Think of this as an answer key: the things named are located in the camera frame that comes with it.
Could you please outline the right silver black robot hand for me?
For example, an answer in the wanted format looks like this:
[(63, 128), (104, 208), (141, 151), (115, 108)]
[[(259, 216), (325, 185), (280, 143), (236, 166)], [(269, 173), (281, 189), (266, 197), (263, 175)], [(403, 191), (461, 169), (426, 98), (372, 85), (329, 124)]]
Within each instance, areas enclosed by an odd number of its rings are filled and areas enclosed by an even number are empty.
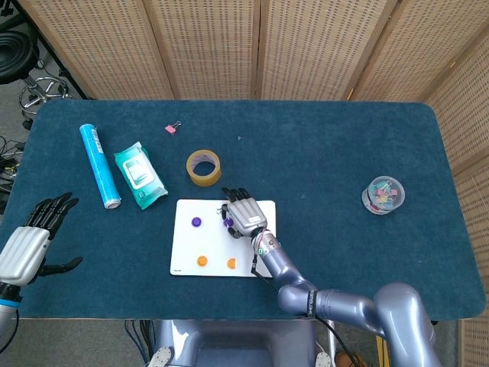
[(267, 228), (267, 218), (258, 206), (257, 201), (245, 188), (222, 188), (227, 202), (221, 207), (224, 221), (231, 220), (228, 233), (234, 239), (248, 237), (253, 239)]

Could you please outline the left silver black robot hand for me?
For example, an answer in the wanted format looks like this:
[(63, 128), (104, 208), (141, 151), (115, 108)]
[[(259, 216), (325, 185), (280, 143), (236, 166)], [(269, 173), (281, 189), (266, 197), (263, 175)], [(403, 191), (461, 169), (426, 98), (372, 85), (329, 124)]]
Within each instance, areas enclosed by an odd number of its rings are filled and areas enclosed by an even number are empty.
[(71, 192), (38, 203), (23, 226), (17, 227), (1, 251), (1, 282), (24, 287), (38, 277), (64, 274), (83, 261), (76, 257), (66, 264), (48, 265), (47, 250), (67, 213), (79, 202)]

